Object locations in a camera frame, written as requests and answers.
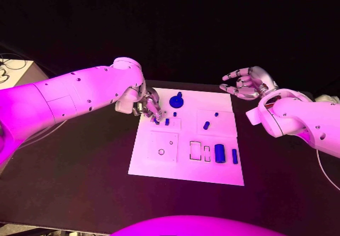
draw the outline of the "dark tabletop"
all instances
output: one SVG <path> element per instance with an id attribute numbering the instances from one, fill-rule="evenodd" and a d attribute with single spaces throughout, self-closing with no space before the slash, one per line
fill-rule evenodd
<path id="1" fill-rule="evenodd" d="M 222 92 L 210 85 L 147 85 Z M 0 176 L 0 221 L 111 233 L 155 217 L 204 215 L 288 235 L 337 235 L 340 192 L 315 150 L 250 125 L 245 112 L 256 103 L 232 97 L 245 186 L 128 175 L 140 118 L 112 105 L 17 150 Z M 321 154 L 321 162 L 340 185 L 340 159 Z"/>

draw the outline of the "robotic hand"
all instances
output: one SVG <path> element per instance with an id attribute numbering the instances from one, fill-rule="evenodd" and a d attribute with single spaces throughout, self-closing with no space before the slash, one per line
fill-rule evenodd
<path id="1" fill-rule="evenodd" d="M 222 79 L 236 77 L 236 88 L 227 84 L 219 87 L 243 100 L 261 97 L 258 107 L 246 112 L 252 125 L 262 123 L 273 137 L 301 137 L 312 148 L 340 158 L 340 104 L 312 102 L 302 93 L 279 89 L 258 66 L 233 71 Z"/>
<path id="2" fill-rule="evenodd" d="M 160 97 L 145 87 L 141 66 L 129 58 L 3 89 L 0 97 L 0 164 L 37 131 L 114 102 L 118 112 L 161 119 Z"/>

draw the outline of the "black table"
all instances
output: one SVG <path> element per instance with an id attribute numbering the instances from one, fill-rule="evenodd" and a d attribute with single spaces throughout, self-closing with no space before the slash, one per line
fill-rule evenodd
<path id="1" fill-rule="evenodd" d="M 148 86 L 222 92 L 217 86 L 148 81 Z M 0 221 L 111 233 L 150 218 L 204 215 L 288 235 L 337 235 L 340 192 L 315 150 L 294 136 L 272 138 L 232 97 L 245 186 L 128 175 L 138 117 L 114 105 L 70 119 L 17 150 L 0 176 Z M 322 154 L 340 185 L 340 159 Z"/>

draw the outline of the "rectangular slot outline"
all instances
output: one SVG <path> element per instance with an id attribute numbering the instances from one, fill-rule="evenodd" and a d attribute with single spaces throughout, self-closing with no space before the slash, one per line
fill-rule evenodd
<path id="1" fill-rule="evenodd" d="M 199 160 L 197 160 L 197 159 L 191 159 L 191 143 L 199 143 L 199 144 L 200 144 L 200 147 L 201 147 L 201 143 L 200 143 L 200 142 L 197 142 L 197 141 L 190 141 L 190 154 L 188 154 L 190 160 L 193 160 L 193 161 L 201 161 L 201 152 L 200 152 L 200 159 L 199 159 Z"/>
<path id="2" fill-rule="evenodd" d="M 209 148 L 209 161 L 206 160 L 206 148 Z M 209 146 L 203 147 L 203 152 L 204 152 L 204 162 L 210 162 L 212 155 L 210 155 L 210 147 Z"/>

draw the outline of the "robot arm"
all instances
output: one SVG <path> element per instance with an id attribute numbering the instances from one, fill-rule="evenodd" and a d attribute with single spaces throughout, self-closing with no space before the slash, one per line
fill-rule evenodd
<path id="1" fill-rule="evenodd" d="M 340 104 L 312 102 L 302 93 L 278 89 L 258 66 L 236 70 L 223 80 L 237 76 L 236 88 L 226 84 L 219 87 L 245 100 L 261 97 L 258 107 L 246 112 L 252 125 L 262 123 L 273 137 L 301 137 L 312 148 L 340 158 Z"/>
<path id="2" fill-rule="evenodd" d="M 145 88 L 141 66 L 129 58 L 0 90 L 0 163 L 37 131 L 114 102 L 115 110 L 128 114 L 134 102 L 144 100 L 140 114 L 160 120 L 154 93 Z"/>

